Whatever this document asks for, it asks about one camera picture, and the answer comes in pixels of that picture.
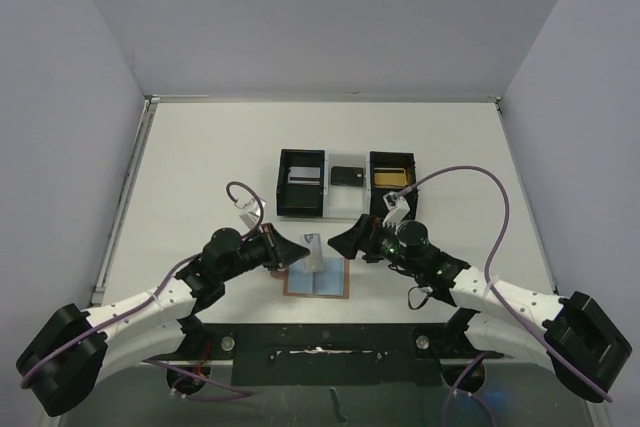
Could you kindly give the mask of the black card in bin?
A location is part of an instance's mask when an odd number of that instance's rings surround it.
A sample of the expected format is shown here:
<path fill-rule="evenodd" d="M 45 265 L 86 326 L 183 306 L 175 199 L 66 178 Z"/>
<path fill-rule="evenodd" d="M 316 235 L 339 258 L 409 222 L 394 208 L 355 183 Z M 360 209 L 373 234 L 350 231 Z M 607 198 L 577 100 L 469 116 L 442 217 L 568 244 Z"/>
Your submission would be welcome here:
<path fill-rule="evenodd" d="M 365 173 L 362 167 L 333 166 L 330 171 L 330 184 L 333 186 L 356 187 L 364 186 Z"/>

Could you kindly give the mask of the silver card in bin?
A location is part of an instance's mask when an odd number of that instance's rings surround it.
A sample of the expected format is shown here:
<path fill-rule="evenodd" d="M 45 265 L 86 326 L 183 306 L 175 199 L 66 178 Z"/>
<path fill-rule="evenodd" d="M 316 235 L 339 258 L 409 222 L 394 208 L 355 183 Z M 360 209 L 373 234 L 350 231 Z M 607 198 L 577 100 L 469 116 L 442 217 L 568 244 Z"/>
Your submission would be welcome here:
<path fill-rule="evenodd" d="M 287 174 L 290 185 L 319 185 L 321 183 L 321 168 L 308 166 L 291 166 Z"/>

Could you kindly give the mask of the gold card in bin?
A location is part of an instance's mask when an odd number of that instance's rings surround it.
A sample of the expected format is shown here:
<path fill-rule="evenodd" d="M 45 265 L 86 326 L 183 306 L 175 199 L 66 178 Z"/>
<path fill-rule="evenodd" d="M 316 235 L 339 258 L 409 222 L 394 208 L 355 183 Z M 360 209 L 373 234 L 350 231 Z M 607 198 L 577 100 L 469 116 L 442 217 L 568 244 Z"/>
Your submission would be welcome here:
<path fill-rule="evenodd" d="M 404 189 L 411 184 L 410 171 L 402 167 L 375 167 L 373 184 L 379 189 Z"/>

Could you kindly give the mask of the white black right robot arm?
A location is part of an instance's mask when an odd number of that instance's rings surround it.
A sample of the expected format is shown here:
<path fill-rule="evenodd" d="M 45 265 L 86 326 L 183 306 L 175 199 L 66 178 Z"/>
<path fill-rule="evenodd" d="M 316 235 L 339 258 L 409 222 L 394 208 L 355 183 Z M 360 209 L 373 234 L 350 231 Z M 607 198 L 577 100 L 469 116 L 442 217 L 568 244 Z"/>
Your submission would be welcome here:
<path fill-rule="evenodd" d="M 490 277 L 432 244 L 418 221 L 388 227 L 362 215 L 328 244 L 349 260 L 361 255 L 368 262 L 385 261 L 454 307 L 445 342 L 456 355 L 476 349 L 531 362 L 593 403 L 610 398 L 631 356 L 629 341 L 589 295 L 544 294 Z"/>

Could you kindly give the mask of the tan leather card holder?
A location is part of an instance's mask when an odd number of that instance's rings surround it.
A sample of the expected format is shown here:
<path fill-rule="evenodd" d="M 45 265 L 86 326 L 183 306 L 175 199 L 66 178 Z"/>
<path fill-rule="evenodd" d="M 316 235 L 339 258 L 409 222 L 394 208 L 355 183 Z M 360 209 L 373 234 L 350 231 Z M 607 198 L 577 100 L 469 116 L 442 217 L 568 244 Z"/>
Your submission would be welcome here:
<path fill-rule="evenodd" d="M 282 283 L 284 296 L 349 298 L 349 262 L 342 258 L 326 257 L 318 272 L 309 271 L 306 262 L 299 260 L 285 269 L 271 271 L 270 276 Z"/>

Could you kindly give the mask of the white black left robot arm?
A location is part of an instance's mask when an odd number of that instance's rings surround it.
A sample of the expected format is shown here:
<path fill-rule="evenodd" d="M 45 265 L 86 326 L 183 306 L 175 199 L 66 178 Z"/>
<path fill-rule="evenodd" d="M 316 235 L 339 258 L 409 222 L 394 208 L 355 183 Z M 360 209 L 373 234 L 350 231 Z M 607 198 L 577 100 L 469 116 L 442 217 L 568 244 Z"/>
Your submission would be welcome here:
<path fill-rule="evenodd" d="M 99 307 L 58 308 L 16 361 L 20 387 L 58 417 L 116 372 L 174 352 L 193 357 L 204 342 L 196 316 L 224 296 L 226 282 L 257 267 L 283 269 L 309 253 L 270 223 L 248 237 L 219 229 L 153 289 Z"/>

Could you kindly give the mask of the white bin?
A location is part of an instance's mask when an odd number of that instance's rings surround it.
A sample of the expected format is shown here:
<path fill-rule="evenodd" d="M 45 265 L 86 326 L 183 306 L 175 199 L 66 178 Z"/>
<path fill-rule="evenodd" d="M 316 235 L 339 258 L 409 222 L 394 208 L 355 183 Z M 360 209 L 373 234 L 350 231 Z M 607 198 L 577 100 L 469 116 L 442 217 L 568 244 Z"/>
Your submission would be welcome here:
<path fill-rule="evenodd" d="M 361 168 L 362 185 L 334 185 L 331 170 L 334 167 Z M 323 219 L 331 221 L 357 220 L 368 214 L 371 203 L 369 177 L 370 155 L 365 151 L 326 150 L 324 160 Z"/>

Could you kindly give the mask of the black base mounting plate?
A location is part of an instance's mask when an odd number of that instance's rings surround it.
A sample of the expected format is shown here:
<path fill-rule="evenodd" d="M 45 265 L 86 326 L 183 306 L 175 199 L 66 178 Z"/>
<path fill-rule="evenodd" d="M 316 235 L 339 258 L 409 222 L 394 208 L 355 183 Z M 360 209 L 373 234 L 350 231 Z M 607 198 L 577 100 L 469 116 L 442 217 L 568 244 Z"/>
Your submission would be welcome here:
<path fill-rule="evenodd" d="M 438 386 L 478 353 L 441 323 L 206 324 L 158 358 L 226 363 L 234 386 Z"/>

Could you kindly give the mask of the black bin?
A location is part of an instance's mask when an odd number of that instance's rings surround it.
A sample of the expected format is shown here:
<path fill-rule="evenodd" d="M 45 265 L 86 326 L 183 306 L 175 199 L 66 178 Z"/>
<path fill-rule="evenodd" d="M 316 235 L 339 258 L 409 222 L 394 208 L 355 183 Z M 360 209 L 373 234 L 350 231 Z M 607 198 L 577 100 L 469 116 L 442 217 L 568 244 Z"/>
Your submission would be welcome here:
<path fill-rule="evenodd" d="M 369 152 L 370 202 L 369 214 L 384 217 L 387 207 L 384 196 L 398 193 L 417 181 L 415 157 L 408 152 Z"/>
<path fill-rule="evenodd" d="M 277 215 L 321 218 L 324 180 L 324 150 L 282 149 L 276 184 Z"/>

